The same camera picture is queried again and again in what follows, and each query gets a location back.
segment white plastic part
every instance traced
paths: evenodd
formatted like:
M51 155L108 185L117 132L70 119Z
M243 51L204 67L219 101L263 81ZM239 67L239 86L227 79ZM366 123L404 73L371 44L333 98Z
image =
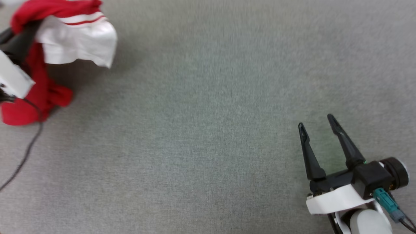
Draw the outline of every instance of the white plastic part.
M366 209L355 212L350 221L351 234L392 234L390 222L379 212Z
M339 229L341 229L343 234L351 234L351 230L349 229L348 225L341 219L339 212L335 212L335 220L337 221Z
M0 50L0 84L8 95L25 98L34 85L34 81Z
M387 231L391 231L391 224L389 219L387 218L387 216L384 214L383 210L381 209L381 206L378 202L376 201L372 201L371 202L372 205L374 206L374 211L378 212L378 215L374 216L374 220L371 220L371 222L377 222L379 223L379 225L386 227ZM344 221L341 219L341 214L340 212L335 212L335 222L338 224L339 228L341 229L343 234L351 234L351 230L349 229L348 225L346 223L344 223Z
M311 214L330 214L348 210L372 201L374 201L374 198L368 200L362 199L353 186L349 184L308 199L306 206Z

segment white stripe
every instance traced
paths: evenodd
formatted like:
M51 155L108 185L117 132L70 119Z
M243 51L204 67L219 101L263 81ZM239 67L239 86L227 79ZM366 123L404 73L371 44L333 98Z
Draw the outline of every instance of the white stripe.
M90 15L74 15L71 17L66 17L66 18L58 18L60 21L66 23L66 24L73 24L73 23L79 23L79 22L83 22L83 21L91 21L91 20L95 20L98 17L104 15L102 12L97 11L93 14Z

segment fabric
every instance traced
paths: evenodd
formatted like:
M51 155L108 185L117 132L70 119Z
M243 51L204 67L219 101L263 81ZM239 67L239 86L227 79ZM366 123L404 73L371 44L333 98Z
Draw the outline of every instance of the fabric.
M72 17L47 17L37 32L45 62L64 64L76 59L91 60L110 68L117 44L113 25L102 12Z
M28 73L36 82L26 98L42 110L42 121L47 119L53 107L65 107L72 98L71 90L49 79L45 60L59 64L81 58L91 59L101 66L111 66L116 41L115 30L110 23L105 22L105 17L99 11L100 5L100 0L29 0L13 15L11 26L15 34L21 32L24 25L30 21L47 18L45 26L41 27L42 31L37 34L38 42L45 43L47 58L44 59L42 45L36 42L26 60ZM94 35L100 33L104 33L101 37L103 40L97 42L99 36ZM100 51L97 47L101 45L102 48L109 43L112 43L109 50ZM95 45L95 47L87 49L87 45ZM9 125L25 125L38 120L33 107L19 99L15 103L2 105L2 117L3 122Z

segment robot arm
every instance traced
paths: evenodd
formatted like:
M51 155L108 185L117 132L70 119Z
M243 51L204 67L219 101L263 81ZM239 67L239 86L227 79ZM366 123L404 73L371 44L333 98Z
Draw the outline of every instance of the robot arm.
M27 24L18 35L10 28L0 33L0 102L25 98L34 85L21 67L41 23L39 20Z
M396 158L367 163L333 115L328 115L332 131L338 136L347 169L326 175L309 144L302 123L299 135L311 194L306 205L311 214L326 214L335 234L390 234L391 225L381 207L395 223L408 225L390 190L406 186L409 175Z

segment red stripe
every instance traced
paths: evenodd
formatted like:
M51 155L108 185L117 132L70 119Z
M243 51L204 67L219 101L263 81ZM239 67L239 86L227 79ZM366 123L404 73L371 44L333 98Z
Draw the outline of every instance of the red stripe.
M13 32L18 34L30 21L44 19L50 15L57 18L90 15L100 11L100 5L101 0L29 0L15 12L11 26Z
M101 18L105 17L105 15L101 15L100 17L98 17L95 20L86 20L86 21L81 21L81 22L77 22L77 23L65 23L66 25L82 25L82 24L88 24L88 23L93 23Z

